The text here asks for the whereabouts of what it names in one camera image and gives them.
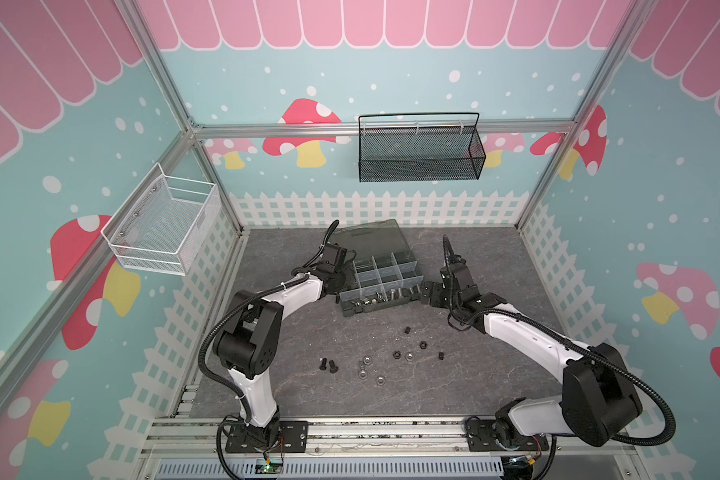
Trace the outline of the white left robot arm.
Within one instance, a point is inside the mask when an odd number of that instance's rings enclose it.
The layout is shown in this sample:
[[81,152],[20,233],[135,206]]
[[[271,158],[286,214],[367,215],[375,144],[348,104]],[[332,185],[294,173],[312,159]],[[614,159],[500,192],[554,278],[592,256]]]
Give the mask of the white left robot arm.
[[331,243],[317,258],[292,271],[293,277],[260,293],[239,291],[232,310],[211,337],[210,347],[226,373],[216,381],[241,402],[246,425],[265,429],[275,422],[269,368],[275,359],[283,321],[297,310],[327,295],[336,295],[346,282],[348,250]]

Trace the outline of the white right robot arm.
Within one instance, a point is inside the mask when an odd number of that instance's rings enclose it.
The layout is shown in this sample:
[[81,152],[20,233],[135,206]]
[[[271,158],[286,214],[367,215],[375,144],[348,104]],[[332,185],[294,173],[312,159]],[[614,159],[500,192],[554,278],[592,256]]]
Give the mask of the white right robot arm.
[[561,393],[517,398],[495,413],[492,429],[506,450],[538,434],[573,436],[600,447],[615,438],[643,411],[619,351],[590,346],[548,328],[495,293],[482,294],[464,265],[444,267],[442,281],[426,281],[422,302],[449,310],[454,329],[474,328],[503,341],[549,372]]

